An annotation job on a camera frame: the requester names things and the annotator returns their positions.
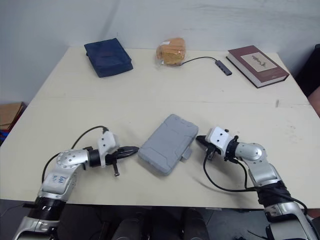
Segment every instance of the gray rugged case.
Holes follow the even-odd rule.
[[[163,175],[171,173],[181,158],[191,155],[189,145],[198,126],[171,114],[140,147],[138,155]]]

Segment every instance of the floor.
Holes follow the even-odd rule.
[[[0,199],[0,213],[10,207],[22,204],[22,201]],[[183,207],[159,207],[165,215],[180,219]],[[151,207],[135,206],[92,206],[67,204],[60,219],[58,236],[60,240],[97,240],[103,222],[111,219],[123,219],[132,213],[149,211]],[[257,240],[266,236],[265,228],[269,224],[262,210],[208,209],[197,208],[206,222],[210,240],[234,240],[243,237]],[[0,218],[0,239],[10,240],[15,234],[22,218],[29,213],[27,208],[18,206],[8,210]]]

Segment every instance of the blue fabric bag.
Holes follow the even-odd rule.
[[[84,48],[99,78],[121,74],[134,68],[131,58],[116,38],[88,43]]]

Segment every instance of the bread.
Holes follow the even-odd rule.
[[[179,65],[185,59],[186,45],[181,37],[170,38],[156,49],[156,57],[167,65]]]

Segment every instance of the white label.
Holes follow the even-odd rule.
[[[43,191],[53,194],[63,194],[69,181],[68,175],[62,175],[58,172],[50,172],[43,182]]]
[[[277,66],[274,65],[268,58],[263,56],[260,52],[250,53],[241,56],[254,70],[262,72],[269,69],[274,69]]]

